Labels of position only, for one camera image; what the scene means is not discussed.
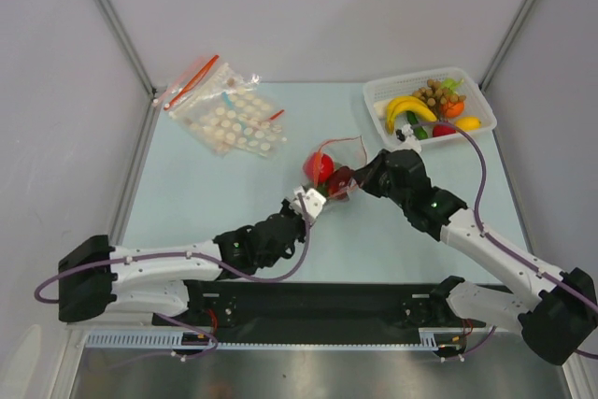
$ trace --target light blue table surface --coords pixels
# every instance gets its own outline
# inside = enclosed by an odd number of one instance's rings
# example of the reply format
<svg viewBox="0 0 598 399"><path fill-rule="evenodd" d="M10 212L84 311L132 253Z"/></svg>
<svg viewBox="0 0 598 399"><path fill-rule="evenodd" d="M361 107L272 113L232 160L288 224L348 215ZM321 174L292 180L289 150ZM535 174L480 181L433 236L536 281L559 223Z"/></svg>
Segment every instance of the light blue table surface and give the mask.
<svg viewBox="0 0 598 399"><path fill-rule="evenodd" d="M289 142L273 159L243 150L218 157L165 114L158 120L135 196L123 245L151 248L201 242L264 220L280 201L306 182L302 164L328 138L362 135L368 159L382 140L367 114L359 83L268 83L259 91L286 110ZM478 136L489 177L482 216L497 232L525 248L513 198L491 133ZM480 168L460 139L421 154L433 184L473 205ZM289 261L257 276L286 273ZM322 214L312 230L306 262L290 279L312 282L439 282L457 275L478 283L497 280L485 269L407 223L390 200L356 192L350 202Z"/></svg>

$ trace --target white plastic basket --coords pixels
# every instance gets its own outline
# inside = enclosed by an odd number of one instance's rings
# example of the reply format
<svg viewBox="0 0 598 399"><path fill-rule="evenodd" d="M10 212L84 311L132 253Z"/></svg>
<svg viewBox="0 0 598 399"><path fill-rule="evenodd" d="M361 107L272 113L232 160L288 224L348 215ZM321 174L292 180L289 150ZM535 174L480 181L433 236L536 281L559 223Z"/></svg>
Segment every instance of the white plastic basket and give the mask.
<svg viewBox="0 0 598 399"><path fill-rule="evenodd" d="M381 120L378 118L376 110L374 109L374 103L380 100L392 100L394 97L401 95L410 95L418 88L426 86L429 78L438 79L440 81L445 78L453 78L457 81L460 79L464 80L463 84L457 88L457 92L461 95L467 95L467 99L465 100L465 111L458 118L450 120L450 122L455 122L460 117L465 116L478 117L481 121L481 126L478 129L469 132L470 135L485 133L496 127L496 118L492 113L488 101L471 77L458 67L444 67L413 74L399 75L397 77L376 79L374 81L368 81L363 85L363 98L367 110L369 111L370 116L372 116L374 125L388 150L399 149L401 141L396 135L389 135L386 132L384 129L384 119ZM401 128L406 123L407 120L404 114L397 118L396 129ZM446 142L451 139L463 138L459 134L432 137L431 130L428 131L430 137L420 141L422 146L429 146L440 142Z"/></svg>

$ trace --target white wall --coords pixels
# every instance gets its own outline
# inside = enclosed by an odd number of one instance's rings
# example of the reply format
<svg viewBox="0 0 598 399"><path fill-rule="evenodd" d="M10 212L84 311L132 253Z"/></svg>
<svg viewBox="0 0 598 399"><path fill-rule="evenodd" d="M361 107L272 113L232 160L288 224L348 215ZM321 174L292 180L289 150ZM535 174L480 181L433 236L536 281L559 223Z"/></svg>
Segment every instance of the white wall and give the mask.
<svg viewBox="0 0 598 399"><path fill-rule="evenodd" d="M93 0L2 0L0 29L0 363L41 324L39 397L63 326L34 287L107 232L148 100Z"/></svg>
<svg viewBox="0 0 598 399"><path fill-rule="evenodd" d="M458 65L481 81L522 0L112 0L154 84L205 51L267 80Z"/></svg>
<svg viewBox="0 0 598 399"><path fill-rule="evenodd" d="M534 250L598 281L598 0L540 0L489 97Z"/></svg>

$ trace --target orange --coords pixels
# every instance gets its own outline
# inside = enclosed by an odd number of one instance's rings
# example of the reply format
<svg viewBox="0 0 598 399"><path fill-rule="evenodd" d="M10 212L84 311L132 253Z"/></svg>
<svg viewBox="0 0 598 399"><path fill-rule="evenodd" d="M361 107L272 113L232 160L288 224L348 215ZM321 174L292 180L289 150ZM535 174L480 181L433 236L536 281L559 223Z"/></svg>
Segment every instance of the orange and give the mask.
<svg viewBox="0 0 598 399"><path fill-rule="evenodd" d="M453 119L455 117L460 116L464 110L465 110L465 102L457 102L457 103L446 102L446 104L440 106L440 112L447 119Z"/></svg>

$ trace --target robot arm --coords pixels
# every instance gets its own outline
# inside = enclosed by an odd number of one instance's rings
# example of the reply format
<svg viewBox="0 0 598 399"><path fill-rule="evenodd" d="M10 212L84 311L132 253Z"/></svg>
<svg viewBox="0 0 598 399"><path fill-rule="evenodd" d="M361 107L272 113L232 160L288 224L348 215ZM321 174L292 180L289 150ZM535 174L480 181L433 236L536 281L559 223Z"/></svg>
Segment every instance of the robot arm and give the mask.
<svg viewBox="0 0 598 399"><path fill-rule="evenodd" d="M89 263L103 266L59 280L59 313L63 322L90 320L104 312L154 312L174 317L191 303L197 281L253 275L279 259L290 259L295 242L304 242L306 223L303 199L313 224L326 199L315 189L295 189L281 210L264 221L217 235L212 240L183 247L128 249L110 246L106 235L96 235L71 251L58 264L59 274ZM193 254L203 257L192 257Z"/></svg>
<svg viewBox="0 0 598 399"><path fill-rule="evenodd" d="M364 191L390 198L413 227L466 254L512 291L491 291L462 278L450 277L435 289L435 295L444 298L456 316L485 321L521 334L535 353L554 364L563 364L598 325L594 312L542 276L550 274L595 302L596 293L589 275L578 268L566 273L547 264L486 225L482 234L474 212L463 200L432 186L423 161L414 150L382 150L354 178ZM487 233L538 270L501 251L485 236Z"/></svg>

